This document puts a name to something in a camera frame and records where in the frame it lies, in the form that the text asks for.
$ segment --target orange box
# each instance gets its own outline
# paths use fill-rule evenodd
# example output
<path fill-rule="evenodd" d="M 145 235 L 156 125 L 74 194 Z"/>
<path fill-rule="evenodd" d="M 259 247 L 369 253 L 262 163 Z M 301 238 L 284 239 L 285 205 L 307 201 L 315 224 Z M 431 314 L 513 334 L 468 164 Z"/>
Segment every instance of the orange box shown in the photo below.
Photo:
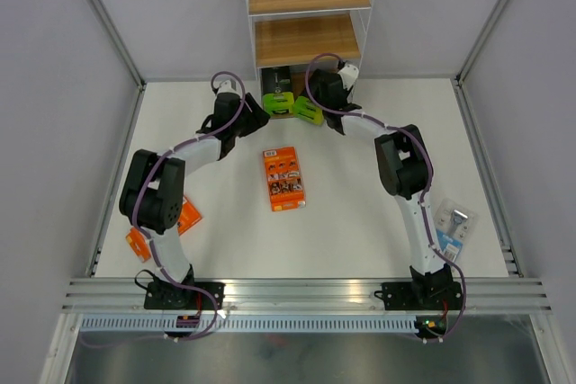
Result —
<path fill-rule="evenodd" d="M 194 207 L 194 205 L 184 196 L 182 198 L 182 212 L 180 213 L 180 218 L 178 218 L 178 234 L 182 235 L 188 229 L 193 227 L 202 219 L 200 212 Z M 152 257 L 150 248 L 146 244 L 144 236 L 135 228 L 132 227 L 130 233 L 126 236 L 126 241 L 134 251 L 134 254 L 145 263 Z"/>
<path fill-rule="evenodd" d="M 294 147 L 263 152 L 264 171 L 272 211 L 300 209 L 306 205 L 300 164 Z"/>

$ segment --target white tabletop surface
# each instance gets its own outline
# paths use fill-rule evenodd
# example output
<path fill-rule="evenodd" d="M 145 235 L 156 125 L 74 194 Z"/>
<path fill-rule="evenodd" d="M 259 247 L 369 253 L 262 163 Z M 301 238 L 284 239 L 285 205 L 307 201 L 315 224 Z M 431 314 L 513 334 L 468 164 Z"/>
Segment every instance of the white tabletop surface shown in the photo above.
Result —
<path fill-rule="evenodd" d="M 258 95 L 257 84 L 247 89 Z M 148 84 L 130 144 L 163 151 L 190 138 L 212 112 L 210 85 Z M 435 167 L 432 211 L 444 198 L 479 216 L 458 262 L 470 277 L 507 276 L 480 176 L 447 79 L 360 80 L 355 102 L 395 126 L 416 124 Z M 272 212 L 262 151 L 295 146 L 307 205 Z M 400 210 L 378 177 L 374 145 L 298 119 L 270 121 L 223 160 L 186 178 L 204 216 L 181 240 L 199 278 L 390 278 L 410 276 Z M 142 264 L 128 246 L 119 193 L 96 276 L 131 277 Z"/>

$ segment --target gray wall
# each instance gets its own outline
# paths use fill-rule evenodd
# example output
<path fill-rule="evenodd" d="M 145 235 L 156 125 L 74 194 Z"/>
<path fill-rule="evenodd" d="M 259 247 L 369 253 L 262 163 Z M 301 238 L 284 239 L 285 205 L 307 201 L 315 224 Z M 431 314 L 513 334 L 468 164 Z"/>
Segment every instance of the gray wall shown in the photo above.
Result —
<path fill-rule="evenodd" d="M 512 0 L 467 79 L 514 245 L 576 359 L 576 1 Z"/>
<path fill-rule="evenodd" d="M 86 0 L 0 0 L 0 382 L 40 376 L 135 84 Z"/>
<path fill-rule="evenodd" d="M 245 0 L 103 0 L 140 72 L 253 76 Z M 496 0 L 376 0 L 367 75 L 448 75 L 463 64 Z"/>

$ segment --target cable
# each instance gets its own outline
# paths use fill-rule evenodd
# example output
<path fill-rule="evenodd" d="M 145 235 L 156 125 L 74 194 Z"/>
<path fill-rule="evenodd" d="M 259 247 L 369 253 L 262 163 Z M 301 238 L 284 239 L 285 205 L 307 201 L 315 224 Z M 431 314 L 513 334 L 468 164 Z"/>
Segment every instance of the cable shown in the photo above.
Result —
<path fill-rule="evenodd" d="M 218 302 L 216 301 L 214 296 L 212 296 L 210 294 L 210 292 L 208 292 L 207 290 L 203 290 L 202 288 L 194 287 L 191 285 L 183 285 L 182 283 L 175 281 L 168 274 L 168 272 L 164 269 L 164 267 L 162 267 L 162 263 L 158 259 L 158 253 L 157 253 L 156 247 L 154 246 L 154 241 L 152 240 L 152 236 L 150 235 L 150 233 L 147 230 L 143 229 L 141 226 L 138 225 L 138 212 L 140 210 L 140 204 L 142 203 L 142 199 L 144 198 L 144 193 L 146 192 L 150 182 L 152 182 L 152 179 L 154 178 L 156 171 L 159 169 L 159 167 L 162 165 L 162 163 L 169 156 L 173 155 L 175 152 L 177 152 L 178 150 L 181 150 L 182 148 L 184 148 L 186 146 L 189 146 L 189 145 L 196 143 L 198 141 L 202 141 L 203 139 L 207 139 L 208 137 L 215 136 L 216 134 L 222 132 L 226 128 L 229 128 L 236 121 L 236 119 L 239 117 L 239 115 L 242 113 L 242 109 L 244 108 L 244 105 L 246 104 L 246 87 L 244 86 L 244 82 L 240 79 L 239 76 L 237 76 L 236 74 L 234 74 L 230 71 L 220 71 L 220 72 L 217 72 L 216 74 L 214 74 L 210 80 L 210 86 L 212 89 L 215 88 L 214 87 L 214 80 L 218 76 L 222 76 L 222 75 L 231 76 L 236 81 L 238 81 L 240 84 L 240 88 L 242 89 L 242 98 L 240 100 L 240 105 L 238 106 L 238 109 L 236 110 L 236 112 L 234 113 L 232 118 L 225 125 L 221 126 L 220 128 L 217 128 L 216 130 L 213 130 L 212 132 L 208 132 L 207 134 L 201 135 L 200 137 L 189 138 L 189 139 L 177 144 L 176 146 L 174 146 L 173 148 L 171 148 L 167 152 L 165 152 L 158 159 L 158 161 L 156 161 L 156 163 L 152 166 L 152 169 L 148 173 L 148 177 L 146 177 L 144 184 L 142 184 L 142 187 L 140 188 L 140 191 L 138 193 L 138 198 L 136 199 L 136 203 L 134 204 L 134 210 L 132 212 L 132 217 L 131 217 L 132 226 L 134 226 L 148 240 L 150 252 L 152 253 L 152 257 L 154 258 L 154 263 L 156 263 L 156 266 L 159 268 L 160 272 L 166 278 L 166 280 L 168 282 L 170 282 L 172 285 L 174 285 L 175 287 L 180 288 L 181 290 L 191 290 L 191 291 L 196 291 L 196 292 L 199 292 L 200 294 L 203 294 L 204 296 L 206 296 L 208 298 L 208 300 L 214 306 L 214 317 L 212 318 L 212 321 L 210 322 L 210 324 L 206 328 L 204 328 L 200 333 L 197 333 L 194 335 L 190 335 L 190 336 L 186 336 L 186 337 L 180 337 L 180 338 L 172 338 L 175 342 L 177 342 L 179 340 L 181 340 L 181 341 L 193 341 L 194 339 L 199 339 L 199 338 L 207 335 L 208 332 L 210 332 L 210 330 L 214 327 L 214 325 L 216 324 L 216 320 L 218 319 Z"/>
<path fill-rule="evenodd" d="M 466 279 L 464 278 L 464 272 L 462 271 L 460 266 L 457 265 L 456 263 L 448 260 L 445 256 L 443 256 L 440 252 L 438 252 L 437 246 L 434 244 L 434 239 L 432 237 L 432 231 L 430 229 L 430 222 L 428 220 L 428 215 L 426 214 L 426 208 L 423 205 L 424 204 L 424 197 L 426 196 L 426 194 L 430 190 L 430 187 L 432 186 L 432 177 L 434 175 L 434 168 L 432 166 L 432 162 L 430 161 L 430 157 L 428 156 L 428 152 L 426 151 L 426 149 L 424 149 L 424 146 L 416 139 L 416 137 L 414 137 L 414 135 L 412 135 L 410 132 L 408 132 L 404 128 L 398 128 L 395 126 L 386 125 L 384 122 L 379 121 L 375 117 L 369 116 L 367 114 L 360 113 L 360 112 L 339 112 L 337 110 L 331 110 L 330 108 L 324 107 L 318 101 L 316 101 L 316 99 L 314 98 L 314 95 L 312 94 L 312 91 L 310 90 L 310 83 L 309 83 L 310 71 L 311 71 L 312 67 L 314 66 L 314 64 L 316 62 L 318 62 L 318 60 L 320 60 L 321 58 L 335 58 L 340 63 L 344 62 L 342 57 L 340 57 L 338 54 L 321 53 L 318 56 L 316 56 L 315 58 L 313 58 L 310 61 L 310 63 L 308 64 L 308 67 L 306 68 L 306 75 L 304 76 L 304 86 L 306 88 L 306 93 L 308 94 L 308 97 L 317 107 L 319 107 L 324 112 L 330 112 L 330 113 L 336 114 L 338 116 L 362 117 L 362 118 L 368 119 L 372 123 L 375 123 L 376 125 L 378 125 L 382 128 L 385 128 L 388 130 L 393 130 L 395 132 L 399 132 L 402 135 L 404 135 L 405 137 L 408 137 L 410 139 L 412 144 L 418 149 L 418 151 L 420 152 L 420 154 L 424 158 L 424 162 L 426 163 L 426 169 L 427 169 L 427 173 L 428 173 L 428 180 L 427 180 L 426 186 L 424 187 L 424 189 L 422 190 L 422 193 L 420 194 L 420 197 L 419 197 L 420 203 L 419 204 L 420 204 L 420 208 L 422 210 L 422 218 L 424 219 L 424 227 L 426 229 L 428 243 L 430 245 L 430 248 L 434 251 L 434 253 L 442 261 L 447 263 L 450 267 L 454 268 L 458 272 L 458 275 L 460 276 L 460 279 L 462 280 L 462 307 L 460 308 L 460 312 L 458 313 L 458 317 L 456 318 L 456 321 L 452 325 L 452 328 L 450 328 L 449 330 L 446 329 L 446 333 L 443 336 L 444 338 L 446 338 L 446 336 L 450 335 L 458 327 L 458 325 L 460 324 L 460 320 L 462 318 L 462 315 L 464 314 L 464 310 L 466 309 L 466 294 L 467 294 L 467 292 L 466 292 Z"/>

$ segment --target purple cable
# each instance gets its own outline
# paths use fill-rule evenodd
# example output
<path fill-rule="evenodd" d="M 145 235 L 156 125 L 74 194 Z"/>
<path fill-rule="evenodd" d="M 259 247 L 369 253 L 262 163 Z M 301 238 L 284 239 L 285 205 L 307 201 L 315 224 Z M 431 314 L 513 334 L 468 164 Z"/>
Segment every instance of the purple cable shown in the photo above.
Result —
<path fill-rule="evenodd" d="M 426 151 L 426 149 L 424 149 L 424 146 L 422 146 L 422 144 L 416 139 L 416 137 L 414 137 L 414 135 L 412 135 L 410 132 L 408 132 L 404 128 L 398 128 L 395 126 L 388 126 L 383 121 L 379 121 L 378 119 L 376 119 L 373 116 L 369 116 L 367 114 L 363 114 L 360 112 L 339 112 L 337 110 L 331 110 L 330 108 L 324 107 L 318 101 L 316 101 L 316 99 L 314 98 L 314 95 L 312 94 L 312 91 L 310 90 L 310 83 L 309 83 L 310 71 L 311 71 L 312 67 L 314 66 L 314 64 L 318 60 L 320 60 L 321 58 L 336 58 L 338 60 L 338 62 L 344 61 L 342 59 L 342 57 L 340 57 L 338 54 L 335 54 L 335 53 L 322 53 L 310 61 L 310 63 L 308 64 L 308 67 L 306 68 L 306 75 L 304 77 L 304 86 L 306 87 L 306 93 L 308 94 L 308 97 L 310 98 L 310 100 L 317 107 L 319 107 L 321 110 L 323 110 L 324 112 L 330 112 L 330 113 L 336 114 L 338 116 L 362 117 L 362 118 L 368 119 L 372 123 L 375 123 L 376 125 L 378 125 L 382 128 L 397 131 L 397 132 L 403 134 L 405 137 L 408 137 L 409 140 L 412 141 L 412 144 L 414 144 L 418 148 L 418 151 L 420 152 L 422 157 L 424 157 L 424 162 L 426 163 L 426 168 L 428 171 L 428 180 L 427 180 L 426 186 L 422 190 L 422 193 L 420 194 L 420 198 L 419 198 L 420 204 L 422 204 L 424 202 L 424 197 L 426 196 L 426 194 L 430 190 L 430 187 L 432 186 L 432 177 L 434 175 L 434 168 L 432 166 L 432 162 L 430 161 L 430 157 L 428 156 L 428 152 Z M 450 329 L 444 334 L 444 337 L 446 337 L 446 336 L 452 334 L 452 332 L 454 332 L 454 330 L 456 329 L 456 327 L 460 323 L 460 319 L 462 318 L 462 315 L 464 314 L 464 310 L 466 309 L 466 279 L 464 278 L 464 272 L 462 271 L 462 269 L 460 268 L 459 265 L 448 260 L 445 256 L 443 256 L 442 254 L 440 254 L 437 251 L 437 247 L 434 244 L 434 240 L 432 238 L 432 231 L 430 229 L 430 223 L 428 221 L 428 215 L 426 214 L 426 209 L 422 205 L 420 205 L 420 208 L 422 210 L 422 218 L 424 219 L 424 227 L 426 228 L 428 243 L 430 244 L 432 250 L 442 261 L 447 263 L 450 267 L 454 268 L 458 272 L 460 279 L 462 279 L 462 307 L 460 308 L 460 312 L 458 314 L 458 317 L 456 318 L 456 321 L 454 322 L 452 327 L 450 327 Z M 438 339 L 431 339 L 431 341 L 438 342 Z"/>
<path fill-rule="evenodd" d="M 140 210 L 140 204 L 142 203 L 142 199 L 144 198 L 144 193 L 146 192 L 148 185 L 150 184 L 150 182 L 152 182 L 152 179 L 154 178 L 156 171 L 159 169 L 159 167 L 162 165 L 162 163 L 166 160 L 167 157 L 169 157 L 170 155 L 174 154 L 176 151 L 178 151 L 178 150 L 180 150 L 186 146 L 189 146 L 189 145 L 191 145 L 195 142 L 198 142 L 198 141 L 202 141 L 203 139 L 207 139 L 208 137 L 212 137 L 212 136 L 222 132 L 226 128 L 229 128 L 232 125 L 232 123 L 234 123 L 236 121 L 236 119 L 239 117 L 239 115 L 242 113 L 242 109 L 244 108 L 244 104 L 246 102 L 246 87 L 244 86 L 244 82 L 240 79 L 239 76 L 237 76 L 236 74 L 234 74 L 232 72 L 220 71 L 220 72 L 217 72 L 216 74 L 214 74 L 210 80 L 210 86 L 212 87 L 212 89 L 214 88 L 214 80 L 218 76 L 222 76 L 222 75 L 227 75 L 227 76 L 231 76 L 232 78 L 234 78 L 236 81 L 238 81 L 240 83 L 240 88 L 242 89 L 242 99 L 240 101 L 240 105 L 239 105 L 238 109 L 236 110 L 236 112 L 232 116 L 232 119 L 230 119 L 228 121 L 228 123 L 226 123 L 224 126 L 217 128 L 216 130 L 214 130 L 212 132 L 204 134 L 200 137 L 189 138 L 186 141 L 183 141 L 183 142 L 177 144 L 172 149 L 169 149 L 167 152 L 165 152 L 158 159 L 158 161 L 154 164 L 154 166 L 152 166 L 152 169 L 148 173 L 148 177 L 146 177 L 144 184 L 142 184 L 142 188 L 140 189 L 140 191 L 138 193 L 138 198 L 136 199 L 136 203 L 134 204 L 134 211 L 132 212 L 132 218 L 131 218 L 132 226 L 134 226 L 147 240 L 149 240 L 150 252 L 152 253 L 152 257 L 154 258 L 154 263 L 156 263 L 156 266 L 158 268 L 160 268 L 160 272 L 166 278 L 166 280 L 169 281 L 175 287 L 180 288 L 182 290 L 191 290 L 191 291 L 196 291 L 196 292 L 203 294 L 204 296 L 206 296 L 208 298 L 208 300 L 214 306 L 214 317 L 212 318 L 210 324 L 205 329 L 203 329 L 202 332 L 200 332 L 198 334 L 178 338 L 179 340 L 182 340 L 182 341 L 192 341 L 194 339 L 201 338 L 201 337 L 205 336 L 208 332 L 210 332 L 210 330 L 216 324 L 216 320 L 218 319 L 218 302 L 210 294 L 210 292 L 208 292 L 207 290 L 203 290 L 202 288 L 193 287 L 190 285 L 183 285 L 182 283 L 175 281 L 167 273 L 167 271 L 162 267 L 162 263 L 158 259 L 158 253 L 156 251 L 156 247 L 154 246 L 154 241 L 152 240 L 151 235 L 148 233 L 148 231 L 146 231 L 145 229 L 142 229 L 138 225 L 138 212 Z"/>

